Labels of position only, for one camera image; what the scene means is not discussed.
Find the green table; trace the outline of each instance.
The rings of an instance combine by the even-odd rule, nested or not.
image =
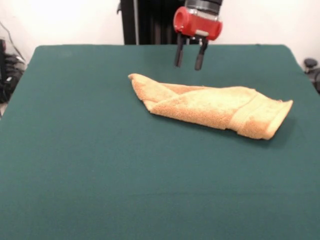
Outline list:
[[[0,122],[1,240],[319,240],[320,98],[281,45],[41,46]],[[252,140],[151,115],[127,75],[294,100]]]

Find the towel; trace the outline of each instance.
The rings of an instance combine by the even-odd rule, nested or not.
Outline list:
[[[162,83],[130,74],[133,89],[150,113],[239,135],[270,140],[288,115],[293,100],[271,99],[255,89]]]

